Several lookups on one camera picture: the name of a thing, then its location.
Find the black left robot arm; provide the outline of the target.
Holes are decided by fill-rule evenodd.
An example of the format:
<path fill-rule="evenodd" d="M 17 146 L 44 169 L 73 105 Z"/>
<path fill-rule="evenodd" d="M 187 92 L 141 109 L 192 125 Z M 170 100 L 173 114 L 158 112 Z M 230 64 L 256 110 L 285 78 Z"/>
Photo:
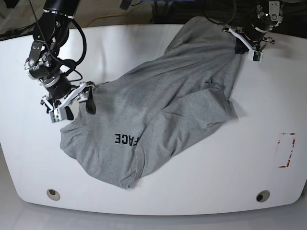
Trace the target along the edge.
<path fill-rule="evenodd" d="M 268 44 L 274 44 L 266 34 L 283 21 L 283 2 L 280 0 L 259 0 L 255 9 L 241 26 L 223 28 L 223 32 L 236 38 L 235 53 L 251 53 L 252 60 L 262 55 Z"/>

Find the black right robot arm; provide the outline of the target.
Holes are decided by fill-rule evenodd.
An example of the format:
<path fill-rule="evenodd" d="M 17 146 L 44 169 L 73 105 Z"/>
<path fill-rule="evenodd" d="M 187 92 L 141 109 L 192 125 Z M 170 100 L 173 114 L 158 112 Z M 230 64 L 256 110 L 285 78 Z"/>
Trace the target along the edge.
<path fill-rule="evenodd" d="M 74 19 L 79 4 L 78 0 L 46 1 L 41 18 L 35 20 L 34 41 L 24 64 L 28 76 L 39 81 L 48 91 L 40 103 L 47 108 L 53 123 L 74 119 L 69 106 L 75 100 L 85 103 L 87 113 L 96 113 L 93 99 L 95 84 L 84 82 L 80 77 L 77 79 L 79 85 L 74 85 L 74 81 L 67 78 L 83 62 L 87 51 L 85 34 Z M 77 28 L 82 37 L 83 51 L 77 61 L 58 57 L 60 48 L 69 38 L 70 24 Z"/>

